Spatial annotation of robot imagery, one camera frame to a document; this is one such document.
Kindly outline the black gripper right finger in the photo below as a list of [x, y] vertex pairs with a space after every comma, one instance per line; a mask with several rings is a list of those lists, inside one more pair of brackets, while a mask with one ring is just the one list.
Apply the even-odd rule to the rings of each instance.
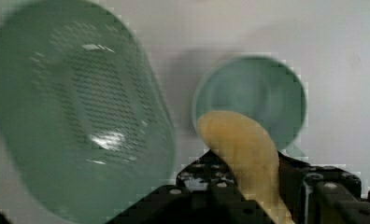
[[279, 193], [295, 224], [362, 224], [361, 179], [279, 153]]

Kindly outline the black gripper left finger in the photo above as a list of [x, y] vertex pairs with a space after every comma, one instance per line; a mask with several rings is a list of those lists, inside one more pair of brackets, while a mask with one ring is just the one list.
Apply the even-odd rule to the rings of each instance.
[[236, 199], [236, 179], [229, 165], [209, 150], [177, 174], [175, 195], [202, 195], [209, 200]]

